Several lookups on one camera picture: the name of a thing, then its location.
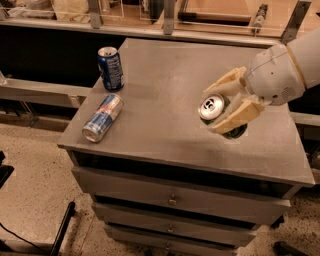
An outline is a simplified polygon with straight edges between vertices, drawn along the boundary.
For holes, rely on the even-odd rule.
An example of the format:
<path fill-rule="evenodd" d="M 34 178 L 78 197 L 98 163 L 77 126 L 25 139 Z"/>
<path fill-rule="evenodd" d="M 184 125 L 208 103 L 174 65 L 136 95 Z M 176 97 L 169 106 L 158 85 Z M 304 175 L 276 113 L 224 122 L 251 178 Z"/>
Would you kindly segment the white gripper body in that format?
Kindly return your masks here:
<path fill-rule="evenodd" d="M 305 92 L 302 75 L 285 45 L 275 45 L 257 54 L 244 74 L 247 89 L 268 102 L 282 105 Z"/>

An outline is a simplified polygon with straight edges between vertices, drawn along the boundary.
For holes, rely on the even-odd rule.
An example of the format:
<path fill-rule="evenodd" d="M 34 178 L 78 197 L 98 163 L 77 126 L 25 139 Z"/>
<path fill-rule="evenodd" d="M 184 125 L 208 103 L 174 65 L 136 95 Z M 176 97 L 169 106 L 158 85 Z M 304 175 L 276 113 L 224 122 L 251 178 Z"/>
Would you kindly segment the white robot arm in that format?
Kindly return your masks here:
<path fill-rule="evenodd" d="M 203 91 L 198 107 L 208 130 L 241 135 L 268 106 L 301 97 L 320 83 L 320 29 L 258 53 Z"/>

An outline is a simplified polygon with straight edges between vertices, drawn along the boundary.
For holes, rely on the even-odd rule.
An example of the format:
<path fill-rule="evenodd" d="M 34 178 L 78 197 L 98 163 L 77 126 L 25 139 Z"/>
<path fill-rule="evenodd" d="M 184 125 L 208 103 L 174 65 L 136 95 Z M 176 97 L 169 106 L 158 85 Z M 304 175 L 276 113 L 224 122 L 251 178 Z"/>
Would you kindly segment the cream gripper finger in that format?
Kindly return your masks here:
<path fill-rule="evenodd" d="M 244 80 L 245 71 L 245 67 L 239 67 L 227 72 L 205 89 L 202 97 L 205 98 L 213 94 L 224 96 L 235 96 L 237 94 L 241 94 L 242 96 L 247 95 L 248 92 Z"/>
<path fill-rule="evenodd" d="M 209 125 L 209 131 L 227 133 L 254 120 L 264 109 L 264 102 L 258 96 L 243 97 L 237 94 L 225 112 Z"/>

